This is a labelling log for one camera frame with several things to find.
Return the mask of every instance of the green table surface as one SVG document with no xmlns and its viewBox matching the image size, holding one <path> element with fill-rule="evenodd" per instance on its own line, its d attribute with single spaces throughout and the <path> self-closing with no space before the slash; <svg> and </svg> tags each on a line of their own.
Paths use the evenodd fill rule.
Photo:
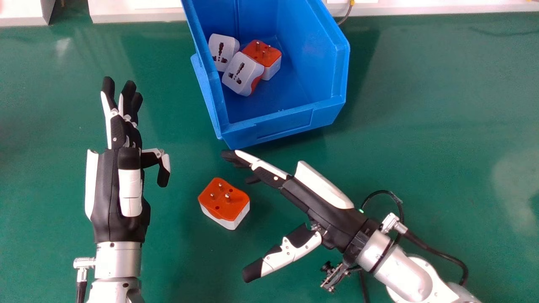
<svg viewBox="0 0 539 303">
<path fill-rule="evenodd" d="M 145 147 L 164 148 L 167 188 L 147 171 L 152 221 L 143 247 L 147 302 L 361 302 L 356 276 L 319 288 L 323 248 L 264 279 L 241 269 L 306 217 L 219 158 L 189 57 L 186 23 L 92 24 L 84 3 L 52 25 L 0 29 L 0 302 L 72 302 L 75 257 L 93 256 L 84 214 L 86 149 L 106 147 L 104 75 L 144 95 Z M 539 298 L 539 15 L 352 18 L 348 102 L 329 127 L 247 151 L 293 172 L 306 160 L 356 205 L 378 189 L 404 200 L 407 225 L 461 258 L 483 302 Z M 236 231 L 205 217 L 197 196 L 215 176 L 246 191 Z M 376 199 L 367 214 L 394 205 Z M 420 253 L 449 281 L 458 267 Z M 368 279 L 372 302 L 390 302 Z"/>
</svg>

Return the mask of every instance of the blue plastic bin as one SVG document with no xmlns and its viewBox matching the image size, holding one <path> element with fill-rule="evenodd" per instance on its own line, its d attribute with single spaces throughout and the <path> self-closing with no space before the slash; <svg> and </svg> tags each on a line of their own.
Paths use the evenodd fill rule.
<svg viewBox="0 0 539 303">
<path fill-rule="evenodd" d="M 232 148 L 333 123 L 346 98 L 350 45 L 321 0 L 183 0 L 191 57 L 217 138 Z M 222 85 L 208 49 L 213 33 L 241 49 L 254 39 L 282 52 L 281 70 L 249 97 Z"/>
</svg>

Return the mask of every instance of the gray wire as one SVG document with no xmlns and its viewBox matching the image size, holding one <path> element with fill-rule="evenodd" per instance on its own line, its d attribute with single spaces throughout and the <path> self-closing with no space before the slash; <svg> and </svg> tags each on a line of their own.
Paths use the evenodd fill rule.
<svg viewBox="0 0 539 303">
<path fill-rule="evenodd" d="M 343 24 L 348 19 L 348 17 L 350 17 L 350 13 L 352 12 L 352 6 L 352 1 L 350 1 L 350 6 L 348 7 L 346 15 L 344 15 L 344 17 L 339 22 L 337 22 L 337 25 L 341 26 L 341 24 Z"/>
</svg>

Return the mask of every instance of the orange travel adapter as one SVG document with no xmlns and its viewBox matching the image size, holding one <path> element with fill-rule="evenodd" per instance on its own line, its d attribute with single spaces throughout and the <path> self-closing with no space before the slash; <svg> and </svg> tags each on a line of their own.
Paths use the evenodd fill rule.
<svg viewBox="0 0 539 303">
<path fill-rule="evenodd" d="M 270 80 L 281 69 L 281 51 L 260 40 L 251 41 L 241 52 L 264 66 L 262 80 Z"/>
<path fill-rule="evenodd" d="M 198 196 L 202 212 L 229 230 L 235 230 L 250 209 L 249 196 L 221 178 L 214 178 Z"/>
</svg>

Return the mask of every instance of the robotic arm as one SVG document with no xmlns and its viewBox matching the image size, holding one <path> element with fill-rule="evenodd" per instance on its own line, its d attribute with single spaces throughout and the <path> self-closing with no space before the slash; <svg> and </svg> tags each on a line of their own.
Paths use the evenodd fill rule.
<svg viewBox="0 0 539 303">
<path fill-rule="evenodd" d="M 396 230 L 417 245 L 424 245 L 394 214 L 382 224 L 354 208 L 353 202 L 336 186 L 307 163 L 300 161 L 294 176 L 241 150 L 225 150 L 222 157 L 237 167 L 248 167 L 253 176 L 247 183 L 264 182 L 302 210 L 310 229 L 300 225 L 271 248 L 262 258 L 243 270 L 246 283 L 272 273 L 323 245 L 338 249 L 342 262 L 327 273 L 321 287 L 335 291 L 335 286 L 358 266 L 386 285 L 391 299 L 398 303 L 480 303 L 464 287 L 443 282 L 436 270 L 421 257 L 407 256 L 386 235 Z"/>
<path fill-rule="evenodd" d="M 114 101 L 114 81 L 105 77 L 101 89 L 108 148 L 88 150 L 85 213 L 94 228 L 95 258 L 77 258 L 77 303 L 83 303 L 88 269 L 95 269 L 88 302 L 143 303 L 142 244 L 150 224 L 150 204 L 143 195 L 144 169 L 159 164 L 157 184 L 166 187 L 170 159 L 162 149 L 142 149 L 138 111 L 142 95 L 127 81 Z"/>
</svg>

